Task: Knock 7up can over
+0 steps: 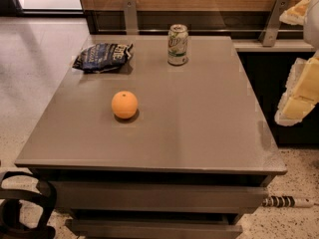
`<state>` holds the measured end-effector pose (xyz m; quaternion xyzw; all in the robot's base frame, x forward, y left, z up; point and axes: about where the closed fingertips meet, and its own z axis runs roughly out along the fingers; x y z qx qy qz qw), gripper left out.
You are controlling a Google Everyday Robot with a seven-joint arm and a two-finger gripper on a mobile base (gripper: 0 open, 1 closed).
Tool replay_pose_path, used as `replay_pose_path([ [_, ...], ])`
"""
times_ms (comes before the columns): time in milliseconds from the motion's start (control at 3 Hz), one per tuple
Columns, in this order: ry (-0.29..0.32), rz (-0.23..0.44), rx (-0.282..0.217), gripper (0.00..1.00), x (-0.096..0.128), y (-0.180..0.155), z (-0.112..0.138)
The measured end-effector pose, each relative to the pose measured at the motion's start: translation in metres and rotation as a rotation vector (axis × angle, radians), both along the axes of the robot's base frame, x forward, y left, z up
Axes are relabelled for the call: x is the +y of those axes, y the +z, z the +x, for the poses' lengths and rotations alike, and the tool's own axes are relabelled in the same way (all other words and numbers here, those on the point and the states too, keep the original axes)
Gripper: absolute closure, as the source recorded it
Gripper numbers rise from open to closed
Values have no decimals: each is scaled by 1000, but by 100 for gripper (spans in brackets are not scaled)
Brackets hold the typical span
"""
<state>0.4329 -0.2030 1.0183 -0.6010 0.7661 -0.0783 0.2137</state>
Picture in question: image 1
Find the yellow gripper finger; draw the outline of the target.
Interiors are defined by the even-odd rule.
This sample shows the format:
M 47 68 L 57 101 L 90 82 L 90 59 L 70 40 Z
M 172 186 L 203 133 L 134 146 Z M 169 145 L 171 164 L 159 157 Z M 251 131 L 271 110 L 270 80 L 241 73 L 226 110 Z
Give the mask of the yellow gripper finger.
M 279 21 L 289 25 L 304 25 L 305 15 L 311 0 L 301 0 L 296 5 L 285 10 L 279 17 Z
M 293 126 L 302 122 L 319 103 L 319 58 L 297 58 L 285 87 L 274 119 L 279 125 Z

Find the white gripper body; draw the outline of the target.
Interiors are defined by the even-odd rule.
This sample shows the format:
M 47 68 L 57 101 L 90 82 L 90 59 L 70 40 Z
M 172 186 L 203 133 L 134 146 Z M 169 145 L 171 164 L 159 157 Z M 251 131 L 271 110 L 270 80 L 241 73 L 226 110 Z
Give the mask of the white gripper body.
M 304 18 L 303 39 L 319 49 L 319 0 L 311 0 Z

